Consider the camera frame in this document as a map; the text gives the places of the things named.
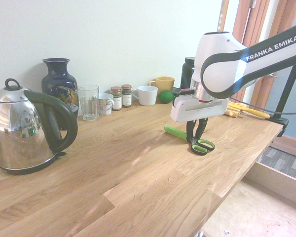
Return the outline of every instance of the white cup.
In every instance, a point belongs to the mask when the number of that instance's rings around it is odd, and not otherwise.
[[[132,91],[133,96],[144,106],[151,106],[156,103],[158,88],[151,85],[141,85]]]
[[[112,113],[112,106],[114,105],[113,95],[102,93],[99,95],[99,114],[110,115]]]

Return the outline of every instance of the mug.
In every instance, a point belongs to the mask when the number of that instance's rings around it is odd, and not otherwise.
[[[132,91],[133,96],[144,106],[151,106],[156,103],[158,88],[151,85],[142,85]]]
[[[156,77],[156,81],[152,80],[149,85],[156,86],[158,88],[158,94],[164,90],[172,91],[174,84],[174,78],[172,77]]]
[[[112,106],[114,105],[113,95],[102,93],[99,95],[99,114],[110,115],[112,113]]]

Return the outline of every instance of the blue vase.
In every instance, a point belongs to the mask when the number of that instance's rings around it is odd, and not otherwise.
[[[67,58],[47,58],[43,62],[48,67],[48,74],[41,82],[42,92],[62,100],[70,107],[75,117],[78,116],[79,100],[77,81],[67,71]],[[55,111],[56,120],[61,130],[67,130],[61,117]]]

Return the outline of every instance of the kettle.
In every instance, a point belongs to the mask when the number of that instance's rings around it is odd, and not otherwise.
[[[68,131],[62,138],[57,111]],[[0,167],[8,173],[26,174],[49,166],[70,146],[78,125],[71,109],[61,100],[21,87],[7,79],[0,90]]]

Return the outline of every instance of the kettle handle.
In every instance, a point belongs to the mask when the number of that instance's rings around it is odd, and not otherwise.
[[[51,151],[60,152],[70,146],[78,133],[77,120],[71,109],[60,99],[47,94],[24,90],[24,95],[34,104],[38,112]],[[60,114],[68,128],[64,139],[61,137],[53,110]]]

